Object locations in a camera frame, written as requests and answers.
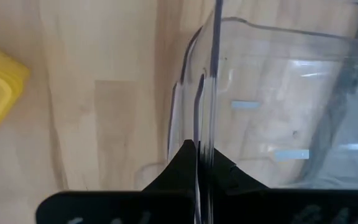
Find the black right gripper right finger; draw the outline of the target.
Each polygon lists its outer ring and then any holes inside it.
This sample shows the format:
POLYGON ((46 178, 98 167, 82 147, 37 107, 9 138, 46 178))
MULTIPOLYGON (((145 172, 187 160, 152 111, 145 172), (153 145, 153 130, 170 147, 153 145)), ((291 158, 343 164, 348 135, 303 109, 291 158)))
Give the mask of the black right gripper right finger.
POLYGON ((271 189, 219 151, 213 184, 215 223, 358 223, 358 190, 271 189))

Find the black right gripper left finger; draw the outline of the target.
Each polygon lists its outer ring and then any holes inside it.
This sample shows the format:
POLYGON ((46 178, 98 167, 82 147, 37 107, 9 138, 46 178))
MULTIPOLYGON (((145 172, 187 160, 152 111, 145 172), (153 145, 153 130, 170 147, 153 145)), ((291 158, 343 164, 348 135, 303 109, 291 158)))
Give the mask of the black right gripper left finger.
POLYGON ((188 224, 195 220, 197 151, 186 140, 141 191, 65 191, 46 198, 36 223, 188 224))

